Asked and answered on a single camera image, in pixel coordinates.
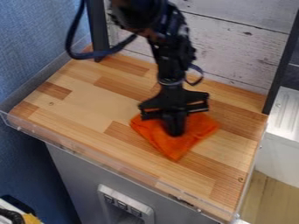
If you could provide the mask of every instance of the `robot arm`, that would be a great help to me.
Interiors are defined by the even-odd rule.
[[[80,9],[83,13],[85,0],[81,1]],[[110,16],[115,24],[133,32],[133,35],[107,52],[83,53],[74,57],[70,50],[72,45],[70,39],[72,40],[75,29],[71,27],[66,50],[71,57],[80,60],[105,57],[119,52],[125,45],[132,42],[136,35],[145,37],[158,65],[157,80],[161,85],[161,91],[154,98],[139,105],[142,119],[161,119],[171,136],[183,135],[185,118],[190,113],[207,111],[209,97],[207,93],[192,92],[183,88],[184,81],[194,86],[203,79],[201,77],[194,83],[190,83],[185,78],[189,68],[201,74],[203,72],[192,64],[196,59],[196,49],[191,45],[189,28],[184,15],[175,4],[167,0],[111,0],[111,9]],[[79,19],[75,18],[72,26],[76,28],[78,23]]]

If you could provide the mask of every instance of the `orange cloth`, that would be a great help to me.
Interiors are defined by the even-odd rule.
[[[213,134],[219,124],[204,113],[191,114],[186,119],[182,136],[169,136],[161,120],[142,121],[140,115],[131,120],[131,127],[167,158],[178,161],[194,144]]]

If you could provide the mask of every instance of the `wooden table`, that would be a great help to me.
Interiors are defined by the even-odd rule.
[[[228,222],[265,127],[265,96],[212,80],[186,88],[210,93],[221,129],[177,163],[129,127],[138,102],[158,91],[156,65],[130,57],[70,61],[10,112],[23,120],[10,121]]]

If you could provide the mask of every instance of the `white wooden wall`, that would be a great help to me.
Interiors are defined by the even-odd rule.
[[[299,0],[172,0],[186,16],[191,41],[198,49],[195,64],[206,77],[266,94],[289,37]],[[110,44],[129,35],[108,23]],[[153,61],[139,38],[125,51]]]

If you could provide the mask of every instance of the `blue wall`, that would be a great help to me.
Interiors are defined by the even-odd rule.
[[[0,103],[64,52],[78,2],[0,1]],[[87,33],[85,18],[77,40]],[[0,122],[0,196],[5,194],[34,208],[44,223],[78,223],[45,145]]]

